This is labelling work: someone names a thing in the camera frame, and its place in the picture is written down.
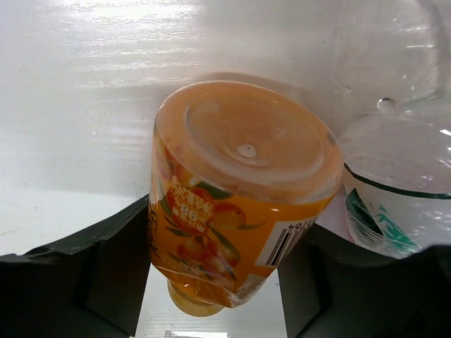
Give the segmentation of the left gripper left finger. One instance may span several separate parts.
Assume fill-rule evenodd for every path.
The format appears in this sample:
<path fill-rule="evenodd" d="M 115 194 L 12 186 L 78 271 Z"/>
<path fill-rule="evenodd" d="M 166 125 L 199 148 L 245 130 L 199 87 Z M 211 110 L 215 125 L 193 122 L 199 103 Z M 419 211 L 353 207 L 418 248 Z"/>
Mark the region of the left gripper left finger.
<path fill-rule="evenodd" d="M 2 337 L 132 337 L 151 261 L 147 197 L 23 255 L 1 257 Z"/>

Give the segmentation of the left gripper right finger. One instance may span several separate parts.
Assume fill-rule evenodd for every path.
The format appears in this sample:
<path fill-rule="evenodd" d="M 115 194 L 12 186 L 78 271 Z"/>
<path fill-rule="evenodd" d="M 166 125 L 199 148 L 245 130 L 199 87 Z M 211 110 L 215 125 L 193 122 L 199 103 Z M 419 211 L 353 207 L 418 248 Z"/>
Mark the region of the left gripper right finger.
<path fill-rule="evenodd" d="M 278 267 L 289 337 L 449 337 L 450 247 L 400 260 L 313 226 Z"/>

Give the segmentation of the orange juice bottle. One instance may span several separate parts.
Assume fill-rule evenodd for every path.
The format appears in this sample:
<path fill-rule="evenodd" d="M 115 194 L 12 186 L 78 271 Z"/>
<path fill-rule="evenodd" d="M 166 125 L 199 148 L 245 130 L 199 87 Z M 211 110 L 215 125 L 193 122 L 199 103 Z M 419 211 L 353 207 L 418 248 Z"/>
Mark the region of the orange juice bottle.
<path fill-rule="evenodd" d="M 227 80 L 170 94 L 154 121 L 147 241 L 173 303 L 249 301 L 337 194 L 337 139 L 278 92 Z"/>

